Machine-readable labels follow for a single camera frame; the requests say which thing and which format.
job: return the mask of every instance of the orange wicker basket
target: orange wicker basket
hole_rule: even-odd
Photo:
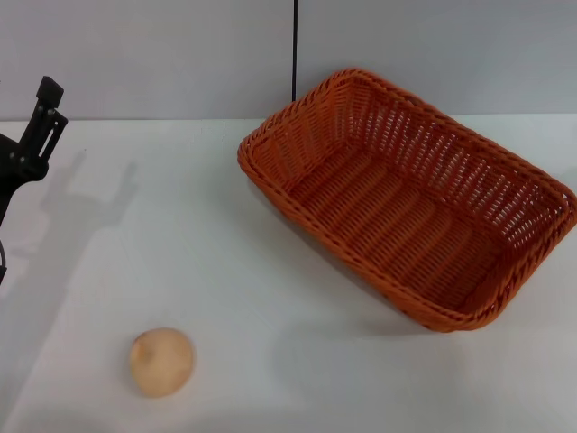
[[[436,331],[494,320],[576,222],[563,184],[358,69],[266,120],[238,161],[288,219]]]

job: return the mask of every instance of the white table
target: white table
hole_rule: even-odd
[[[577,190],[577,115],[458,120]],[[577,430],[577,232],[494,324],[426,332],[249,183],[236,149],[258,124],[69,125],[0,230],[0,430]],[[191,336],[197,369],[146,400],[126,356],[162,326]]]

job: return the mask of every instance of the gray wall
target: gray wall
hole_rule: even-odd
[[[450,114],[577,112],[575,0],[301,0],[298,93],[361,66]]]
[[[290,101],[291,0],[1,0],[0,119],[42,75],[72,118],[264,117]]]
[[[42,75],[71,118],[264,117],[290,99],[292,0],[2,0],[0,120]],[[450,114],[577,112],[575,0],[300,0],[298,93],[372,69]]]

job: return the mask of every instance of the black cable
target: black cable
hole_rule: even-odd
[[[292,18],[292,100],[297,100],[297,42],[298,42],[298,0],[293,0]]]
[[[4,252],[4,246],[2,241],[0,241],[0,260],[2,260],[2,267],[6,267],[6,253]]]

